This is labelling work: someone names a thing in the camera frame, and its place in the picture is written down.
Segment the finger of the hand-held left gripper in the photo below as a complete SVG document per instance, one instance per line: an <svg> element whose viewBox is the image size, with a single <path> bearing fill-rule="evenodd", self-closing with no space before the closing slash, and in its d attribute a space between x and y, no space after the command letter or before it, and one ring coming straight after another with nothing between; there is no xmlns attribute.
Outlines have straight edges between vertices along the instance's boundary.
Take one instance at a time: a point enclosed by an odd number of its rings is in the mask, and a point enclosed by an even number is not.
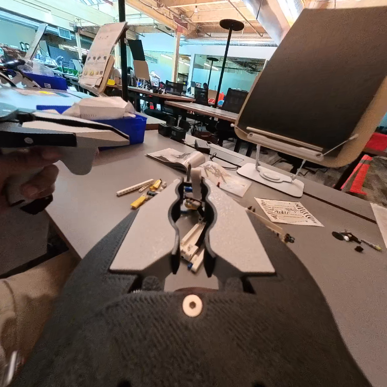
<svg viewBox="0 0 387 387"><path fill-rule="evenodd" d="M114 147L130 144L129 139L123 136L122 133L119 134L107 127L105 129L93 129L52 122L27 122L23 123L22 127L44 131L44 133L59 132L60 134L73 134L76 138L76 145L71 146L77 148Z"/></svg>
<svg viewBox="0 0 387 387"><path fill-rule="evenodd" d="M42 121L42 122L51 122L56 124L61 124L69 127L85 127L94 130L110 130L123 138L129 138L129 136L118 129L96 121L90 121L85 119L80 119L72 116L67 116L63 114L58 114L56 111L54 113L46 111L32 111L32 112L22 112L18 111L18 120L22 123L24 122L33 122L33 121Z"/></svg>

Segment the zebra striped lego helicopter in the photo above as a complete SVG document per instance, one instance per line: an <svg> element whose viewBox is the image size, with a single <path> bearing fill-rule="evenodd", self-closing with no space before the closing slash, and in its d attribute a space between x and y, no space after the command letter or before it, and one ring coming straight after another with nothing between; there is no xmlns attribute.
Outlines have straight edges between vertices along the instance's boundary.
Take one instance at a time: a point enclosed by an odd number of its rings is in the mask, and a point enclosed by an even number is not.
<svg viewBox="0 0 387 387"><path fill-rule="evenodd" d="M196 211L198 213L197 223L200 222L200 221L204 221L206 223L206 227L205 227L205 231L206 231L206 229L207 229L207 220L206 220L206 216L205 216L205 213L204 213L204 206L205 206L204 205L204 195L202 194L202 200L201 201L193 200L189 196L191 196L191 195L190 194L186 195L183 192L182 200L184 202L184 205L186 206L187 209L190 209L192 211ZM283 242L283 243L293 243L294 242L294 239L289 234L286 234L282 230L282 228L280 226L275 225L273 222L271 222L271 221L265 219L264 217L258 215L256 212L252 212L251 210L248 210L248 208L246 208L246 209L247 209L249 218L252 221L252 223L253 223L253 225L254 225L258 235L259 235L259 227L261 225L263 225L269 231L271 231L276 237L278 237L278 239L281 242Z"/></svg>

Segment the white lego skid assembly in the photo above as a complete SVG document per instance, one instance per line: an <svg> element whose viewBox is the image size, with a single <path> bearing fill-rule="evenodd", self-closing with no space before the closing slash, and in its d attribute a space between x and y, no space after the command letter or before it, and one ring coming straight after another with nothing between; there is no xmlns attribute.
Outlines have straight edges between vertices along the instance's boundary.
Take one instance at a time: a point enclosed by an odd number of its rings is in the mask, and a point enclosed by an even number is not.
<svg viewBox="0 0 387 387"><path fill-rule="evenodd" d="M206 223L198 222L180 241L180 256L192 273L197 273L204 260L204 234Z"/></svg>

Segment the pile of lego pieces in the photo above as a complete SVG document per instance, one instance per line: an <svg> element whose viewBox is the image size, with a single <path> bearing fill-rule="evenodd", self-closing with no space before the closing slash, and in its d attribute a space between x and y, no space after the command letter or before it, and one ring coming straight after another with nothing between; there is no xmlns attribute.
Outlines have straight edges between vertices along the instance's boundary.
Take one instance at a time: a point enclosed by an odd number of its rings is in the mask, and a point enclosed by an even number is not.
<svg viewBox="0 0 387 387"><path fill-rule="evenodd" d="M156 196L159 192L163 191L166 187L167 182L162 179L148 179L117 191L116 196L123 197L132 194L133 192L137 192L139 194L139 197L135 199L130 205L130 208L132 210L137 210L149 199Z"/></svg>

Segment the cluster of small lego parts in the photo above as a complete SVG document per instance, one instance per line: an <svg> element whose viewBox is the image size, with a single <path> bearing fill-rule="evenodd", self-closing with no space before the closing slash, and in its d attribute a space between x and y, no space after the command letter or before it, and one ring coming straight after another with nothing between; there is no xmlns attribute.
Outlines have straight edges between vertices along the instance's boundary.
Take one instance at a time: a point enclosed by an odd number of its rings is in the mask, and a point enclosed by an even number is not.
<svg viewBox="0 0 387 387"><path fill-rule="evenodd" d="M364 250L362 245L366 245L366 246L370 247L371 249L374 249L374 250L379 251L379 252L382 251L382 248L379 245L373 244L365 239L358 238L353 233L348 232L348 231L343 231L343 232L332 231L331 235L335 239L340 240L340 241L346 241L348 243L356 243L357 246L355 247L355 251L357 251L357 252L362 252Z"/></svg>

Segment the person's left hand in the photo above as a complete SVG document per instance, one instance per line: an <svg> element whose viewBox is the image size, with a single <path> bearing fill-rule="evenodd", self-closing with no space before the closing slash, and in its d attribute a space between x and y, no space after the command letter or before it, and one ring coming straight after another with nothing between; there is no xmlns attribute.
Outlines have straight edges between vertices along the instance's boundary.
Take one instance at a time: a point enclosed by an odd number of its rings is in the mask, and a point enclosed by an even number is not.
<svg viewBox="0 0 387 387"><path fill-rule="evenodd" d="M3 189L11 177L41 168L29 181L19 187L20 194L26 199L42 199L50 196L55 190L59 170L55 163L60 159L61 152L55 147L32 147L19 149L0 158L0 212L3 213L10 205Z"/></svg>

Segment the white paper bags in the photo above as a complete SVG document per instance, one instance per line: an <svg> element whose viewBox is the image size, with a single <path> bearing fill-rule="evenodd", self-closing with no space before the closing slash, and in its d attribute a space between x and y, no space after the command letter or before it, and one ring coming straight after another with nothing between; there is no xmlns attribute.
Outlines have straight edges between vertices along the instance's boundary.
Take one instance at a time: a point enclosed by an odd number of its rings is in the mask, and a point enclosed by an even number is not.
<svg viewBox="0 0 387 387"><path fill-rule="evenodd" d="M119 96L84 98L62 114L85 120L115 120L136 116L133 104Z"/></svg>

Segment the blue plastic bin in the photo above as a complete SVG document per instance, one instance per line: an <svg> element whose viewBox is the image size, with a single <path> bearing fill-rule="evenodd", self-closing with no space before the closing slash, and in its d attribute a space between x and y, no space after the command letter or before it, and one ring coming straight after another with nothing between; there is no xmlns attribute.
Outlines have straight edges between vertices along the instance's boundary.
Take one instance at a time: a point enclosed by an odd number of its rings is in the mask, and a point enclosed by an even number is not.
<svg viewBox="0 0 387 387"><path fill-rule="evenodd" d="M36 108L37 111L46 111L50 113L54 113L54 111L56 111L58 114L62 114L65 110L70 108L70 106L37 105ZM129 136L130 145L140 144L144 141L144 132L146 130L147 118L140 115L139 113L136 113L135 118L93 121L110 125L127 134Z"/></svg>

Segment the zebra sticker sheet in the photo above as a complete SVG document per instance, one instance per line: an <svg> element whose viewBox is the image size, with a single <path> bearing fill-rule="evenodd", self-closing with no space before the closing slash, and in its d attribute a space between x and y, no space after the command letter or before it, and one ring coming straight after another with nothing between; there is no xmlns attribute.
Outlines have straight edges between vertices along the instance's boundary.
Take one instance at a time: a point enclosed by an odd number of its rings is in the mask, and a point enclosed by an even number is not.
<svg viewBox="0 0 387 387"><path fill-rule="evenodd" d="M300 202L255 197L256 202L273 223L324 227Z"/></svg>

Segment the wooden office desk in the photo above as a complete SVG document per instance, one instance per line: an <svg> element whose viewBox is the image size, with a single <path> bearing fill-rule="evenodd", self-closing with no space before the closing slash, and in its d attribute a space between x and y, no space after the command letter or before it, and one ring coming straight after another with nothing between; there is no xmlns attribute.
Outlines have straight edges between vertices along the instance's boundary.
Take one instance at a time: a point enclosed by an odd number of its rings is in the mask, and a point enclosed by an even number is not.
<svg viewBox="0 0 387 387"><path fill-rule="evenodd" d="M215 127L215 119L234 124L238 118L237 113L196 103L167 101L165 105L172 108L174 116L183 120L191 119L205 126Z"/></svg>
<svg viewBox="0 0 387 387"><path fill-rule="evenodd" d="M195 102L195 98L174 95L170 93L159 94L154 93L149 90L141 89L138 87L128 86L128 98L133 101L133 105L138 112L142 112L141 100L146 101L147 103L153 103L154 105L160 104L163 107L166 101L175 101L175 102Z"/></svg>

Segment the open instruction booklet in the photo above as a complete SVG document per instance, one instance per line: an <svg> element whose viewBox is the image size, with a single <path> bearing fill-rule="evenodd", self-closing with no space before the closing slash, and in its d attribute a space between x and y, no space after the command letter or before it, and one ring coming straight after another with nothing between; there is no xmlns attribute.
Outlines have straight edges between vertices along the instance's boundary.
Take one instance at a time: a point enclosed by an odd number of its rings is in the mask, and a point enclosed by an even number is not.
<svg viewBox="0 0 387 387"><path fill-rule="evenodd" d="M202 177L238 197L243 197L252 184L249 180L231 174L218 163L206 161L205 155L198 151L179 152L173 148L167 148L147 153L146 156L183 173L187 173L189 167L197 168L201 171Z"/></svg>

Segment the black pole with round disc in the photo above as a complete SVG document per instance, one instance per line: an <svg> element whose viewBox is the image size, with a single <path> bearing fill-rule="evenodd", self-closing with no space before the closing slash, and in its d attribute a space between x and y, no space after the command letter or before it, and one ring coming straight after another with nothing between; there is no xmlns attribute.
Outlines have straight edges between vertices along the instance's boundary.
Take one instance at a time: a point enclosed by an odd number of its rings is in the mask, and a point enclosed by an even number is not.
<svg viewBox="0 0 387 387"><path fill-rule="evenodd" d="M118 0L118 13L119 22L124 23L123 32L120 35L119 47L120 47L120 61L122 71L122 98L128 102L128 73L127 73L127 44L126 44L126 32L128 29L126 22L125 1Z"/></svg>
<svg viewBox="0 0 387 387"><path fill-rule="evenodd" d="M233 31L242 31L244 29L244 23L242 23L238 20L234 20L234 19L222 19L220 21L220 27L228 30L228 38L226 41L225 55L224 55L224 59L223 59L223 63L222 63L221 71L220 71L220 79L219 79L217 94L216 94L216 98L215 98L215 107L217 107L217 104L219 101L221 84L222 84L223 75L225 72L226 59L227 59L227 55L228 55L228 51L229 51L232 32Z"/></svg>

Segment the orange red cone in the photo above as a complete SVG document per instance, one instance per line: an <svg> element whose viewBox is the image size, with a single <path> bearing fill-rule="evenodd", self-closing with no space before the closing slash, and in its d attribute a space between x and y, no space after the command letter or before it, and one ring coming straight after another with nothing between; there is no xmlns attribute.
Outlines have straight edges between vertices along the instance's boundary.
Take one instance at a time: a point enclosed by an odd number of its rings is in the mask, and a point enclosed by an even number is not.
<svg viewBox="0 0 387 387"><path fill-rule="evenodd" d="M372 156L365 154L362 156L360 161L355 166L351 175L341 186L341 191L352 196L360 197L365 199L367 193L363 189L365 183L367 172L370 168L371 162L373 160Z"/></svg>

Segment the black mesh office chair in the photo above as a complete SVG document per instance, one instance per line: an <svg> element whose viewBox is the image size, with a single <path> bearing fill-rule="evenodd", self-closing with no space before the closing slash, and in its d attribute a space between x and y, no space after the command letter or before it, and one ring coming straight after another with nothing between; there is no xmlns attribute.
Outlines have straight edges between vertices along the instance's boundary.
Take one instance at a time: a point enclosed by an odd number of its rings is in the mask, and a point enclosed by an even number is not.
<svg viewBox="0 0 387 387"><path fill-rule="evenodd" d="M239 114L249 92L229 88L221 106L221 110Z"/></svg>

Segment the white paper sheet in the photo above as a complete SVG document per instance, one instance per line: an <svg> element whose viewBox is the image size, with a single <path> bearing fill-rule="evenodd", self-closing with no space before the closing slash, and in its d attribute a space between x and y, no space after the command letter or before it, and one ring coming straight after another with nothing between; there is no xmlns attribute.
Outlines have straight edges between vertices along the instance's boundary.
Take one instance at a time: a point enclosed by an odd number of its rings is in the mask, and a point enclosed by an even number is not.
<svg viewBox="0 0 387 387"><path fill-rule="evenodd" d="M374 203L370 203L370 206L383 237L385 247L387 247L387 208Z"/></svg>

